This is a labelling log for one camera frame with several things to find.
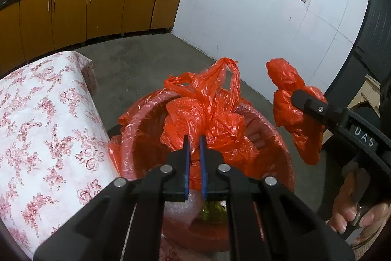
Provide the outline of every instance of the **finger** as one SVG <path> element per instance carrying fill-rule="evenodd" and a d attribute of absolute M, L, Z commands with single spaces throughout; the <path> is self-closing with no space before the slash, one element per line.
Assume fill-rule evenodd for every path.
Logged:
<path fill-rule="evenodd" d="M 354 172 L 350 172 L 339 190 L 340 195 L 351 196 L 356 189 L 356 176 Z"/>
<path fill-rule="evenodd" d="M 345 232 L 347 227 L 347 221 L 339 212 L 331 216 L 328 224 L 334 231 L 338 231 L 341 234 Z"/>
<path fill-rule="evenodd" d="M 338 195 L 334 200 L 333 213 L 340 213 L 346 220 L 353 221 L 356 217 L 357 207 L 351 196 Z"/>
<path fill-rule="evenodd" d="M 331 228 L 331 230 L 333 230 L 334 232 L 336 232 L 336 229 L 334 228 L 334 226 L 332 226 L 332 225 L 330 224 L 330 220 L 326 220 L 326 221 L 325 221 L 325 224 L 326 224 L 326 225 L 329 225 L 330 228 Z"/>
<path fill-rule="evenodd" d="M 360 220 L 360 227 L 366 227 L 385 218 L 390 212 L 389 203 L 381 203 L 372 207 Z"/>
<path fill-rule="evenodd" d="M 360 233 L 358 240 L 360 242 L 366 241 L 369 237 L 371 237 L 378 229 L 382 226 L 384 220 L 380 220 L 378 222 L 372 223 L 369 226 L 366 226 L 364 230 Z"/>

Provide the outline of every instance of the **concrete floor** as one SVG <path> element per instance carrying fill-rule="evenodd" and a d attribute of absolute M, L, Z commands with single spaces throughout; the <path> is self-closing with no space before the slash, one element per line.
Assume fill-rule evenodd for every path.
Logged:
<path fill-rule="evenodd" d="M 93 100 L 107 130 L 117 125 L 118 117 L 135 101 L 162 88 L 170 74 L 200 72 L 214 63 L 204 53 L 172 34 L 115 39 L 77 51 L 93 61 L 99 84 Z M 272 105 L 244 82 L 241 90 L 242 96 L 274 124 Z M 295 194 L 327 220 L 331 216 L 333 199 L 342 184 L 340 168 L 325 155 L 318 165 L 306 165 L 298 155 L 290 134 L 284 128 L 278 130 L 292 155 Z"/>

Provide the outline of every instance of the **fingernail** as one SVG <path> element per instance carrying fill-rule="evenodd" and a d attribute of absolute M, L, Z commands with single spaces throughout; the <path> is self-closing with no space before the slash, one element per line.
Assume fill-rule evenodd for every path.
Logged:
<path fill-rule="evenodd" d="M 366 227 L 373 223 L 373 220 L 375 218 L 375 215 L 373 212 L 367 213 L 361 220 L 360 220 L 360 227 Z"/>
<path fill-rule="evenodd" d="M 356 213 L 352 209 L 349 209 L 346 211 L 346 217 L 348 221 L 353 221 L 356 218 Z"/>
<path fill-rule="evenodd" d="M 345 231 L 346 231 L 346 225 L 343 225 L 342 231 L 340 231 L 339 233 L 340 233 L 340 234 L 343 234 L 343 233 L 345 233 Z"/>

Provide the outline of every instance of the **red bag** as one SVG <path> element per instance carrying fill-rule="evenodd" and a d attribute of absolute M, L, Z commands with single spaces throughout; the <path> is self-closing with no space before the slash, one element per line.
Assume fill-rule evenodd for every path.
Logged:
<path fill-rule="evenodd" d="M 109 148 L 109 156 L 111 161 L 114 164 L 115 169 L 121 175 L 122 167 L 121 167 L 121 140 L 122 135 L 115 135 L 111 138 L 108 148 Z"/>
<path fill-rule="evenodd" d="M 273 59 L 266 63 L 267 74 L 278 90 L 274 93 L 274 120 L 276 126 L 284 126 L 303 161 L 316 165 L 322 147 L 323 125 L 315 121 L 291 103 L 293 91 L 301 89 L 327 103 L 316 87 L 307 87 L 298 72 L 285 59 Z"/>
<path fill-rule="evenodd" d="M 230 91 L 221 86 L 227 67 L 232 71 Z M 189 136 L 191 148 L 190 188 L 201 189 L 199 137 L 205 133 L 208 148 L 220 151 L 225 162 L 246 171 L 253 165 L 259 151 L 245 136 L 246 124 L 242 115 L 234 113 L 240 102 L 240 73 L 236 62 L 222 58 L 201 74 L 183 73 L 170 76 L 164 85 L 182 98 L 167 104 L 160 141 L 172 151 L 182 148 L 184 135 Z"/>

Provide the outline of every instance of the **cabinet door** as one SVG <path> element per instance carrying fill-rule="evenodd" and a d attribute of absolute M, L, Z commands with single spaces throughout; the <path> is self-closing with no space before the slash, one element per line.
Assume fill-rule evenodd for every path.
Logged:
<path fill-rule="evenodd" d="M 54 49 L 52 0 L 21 0 L 19 21 L 26 60 Z"/>
<path fill-rule="evenodd" d="M 87 39 L 119 34 L 125 0 L 87 1 Z"/>
<path fill-rule="evenodd" d="M 149 30 L 155 0 L 125 0 L 121 32 Z"/>
<path fill-rule="evenodd" d="M 54 49 L 86 40 L 87 0 L 52 0 Z"/>
<path fill-rule="evenodd" d="M 25 62 L 19 29 L 19 2 L 0 10 L 0 73 Z"/>
<path fill-rule="evenodd" d="M 174 26 L 180 0 L 156 0 L 151 29 L 171 28 Z"/>

